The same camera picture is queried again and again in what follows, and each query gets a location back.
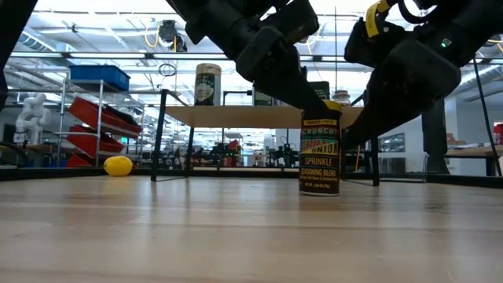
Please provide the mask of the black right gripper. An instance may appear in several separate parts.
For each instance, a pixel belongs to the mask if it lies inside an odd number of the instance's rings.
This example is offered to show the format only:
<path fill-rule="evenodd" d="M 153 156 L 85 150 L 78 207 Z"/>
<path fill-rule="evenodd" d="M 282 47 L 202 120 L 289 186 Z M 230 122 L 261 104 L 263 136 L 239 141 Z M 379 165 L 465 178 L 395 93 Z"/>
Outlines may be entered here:
<path fill-rule="evenodd" d="M 433 107 L 461 82 L 465 66 L 496 34 L 501 7 L 435 7 L 425 16 L 398 10 L 413 30 L 387 20 L 389 7 L 370 7 L 353 26 L 344 59 L 375 68 L 368 101 L 343 134 L 353 148 L 395 129 Z"/>

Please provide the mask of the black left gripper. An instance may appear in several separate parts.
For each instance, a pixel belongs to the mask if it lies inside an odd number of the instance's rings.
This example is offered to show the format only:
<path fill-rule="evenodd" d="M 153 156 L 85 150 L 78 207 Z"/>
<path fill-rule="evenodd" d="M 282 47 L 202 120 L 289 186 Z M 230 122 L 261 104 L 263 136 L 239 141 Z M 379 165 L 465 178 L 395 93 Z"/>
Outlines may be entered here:
<path fill-rule="evenodd" d="M 261 93 L 306 112 L 328 107 L 300 71 L 292 45 L 319 29 L 308 0 L 167 0 L 190 41 L 209 38 Z"/>

